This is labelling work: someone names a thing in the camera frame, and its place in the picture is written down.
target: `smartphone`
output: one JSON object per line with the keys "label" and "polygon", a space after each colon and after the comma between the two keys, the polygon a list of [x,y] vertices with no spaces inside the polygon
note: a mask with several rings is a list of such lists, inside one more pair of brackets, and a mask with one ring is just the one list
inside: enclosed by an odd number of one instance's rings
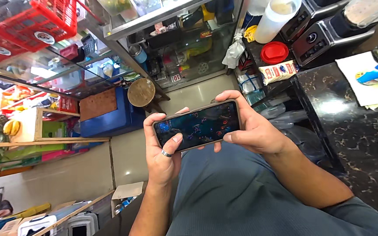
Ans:
{"label": "smartphone", "polygon": [[166,117],[153,124],[160,147],[177,133],[183,141],[177,151],[186,151],[223,140],[226,133],[239,130],[239,105],[234,99]]}

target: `phone screen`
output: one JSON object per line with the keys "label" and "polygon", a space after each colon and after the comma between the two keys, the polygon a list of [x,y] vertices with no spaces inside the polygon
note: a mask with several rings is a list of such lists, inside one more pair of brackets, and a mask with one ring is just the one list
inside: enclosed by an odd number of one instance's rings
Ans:
{"label": "phone screen", "polygon": [[240,129],[235,101],[188,113],[156,123],[155,133],[161,147],[177,133],[183,141],[177,151],[193,148],[223,138],[224,134]]}

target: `silver ring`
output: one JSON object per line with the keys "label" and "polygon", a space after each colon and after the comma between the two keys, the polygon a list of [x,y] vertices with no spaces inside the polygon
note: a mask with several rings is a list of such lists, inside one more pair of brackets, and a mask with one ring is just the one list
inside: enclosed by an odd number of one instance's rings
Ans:
{"label": "silver ring", "polygon": [[171,157],[171,154],[166,153],[163,149],[161,149],[161,154],[165,155],[166,157]]}

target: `tile floor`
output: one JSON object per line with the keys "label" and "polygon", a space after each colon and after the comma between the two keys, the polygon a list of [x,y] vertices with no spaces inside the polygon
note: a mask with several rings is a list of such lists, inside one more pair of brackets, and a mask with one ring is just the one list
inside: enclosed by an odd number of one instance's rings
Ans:
{"label": "tile floor", "polygon": [[[168,93],[170,101],[161,102],[171,114],[187,106],[206,105],[226,89],[238,89],[234,75],[218,76]],[[148,179],[144,132],[137,130],[111,140],[116,185]],[[4,198],[15,212],[50,202],[57,205],[71,200],[88,200],[113,189],[109,144],[104,143],[75,157],[35,166],[24,173],[0,177]]]}

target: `hand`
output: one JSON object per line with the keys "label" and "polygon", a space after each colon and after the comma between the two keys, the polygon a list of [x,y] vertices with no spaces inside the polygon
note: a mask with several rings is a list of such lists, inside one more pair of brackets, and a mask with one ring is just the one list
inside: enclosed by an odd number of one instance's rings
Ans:
{"label": "hand", "polygon": [[240,118],[244,130],[225,134],[224,141],[239,144],[251,152],[261,154],[282,153],[293,148],[293,145],[295,146],[266,118],[253,110],[239,91],[226,90],[217,95],[215,99],[218,102],[235,99],[240,108]]}
{"label": "hand", "polygon": [[[189,108],[183,108],[176,112],[184,113],[189,111]],[[176,134],[164,144],[164,151],[171,154],[171,157],[166,157],[161,154],[161,147],[157,143],[155,131],[152,128],[154,121],[161,121],[166,117],[164,113],[154,113],[149,115],[144,120],[145,146],[148,165],[148,181],[151,184],[165,186],[175,178],[180,171],[181,153],[175,153],[176,149],[182,142],[183,136],[181,133]]]}

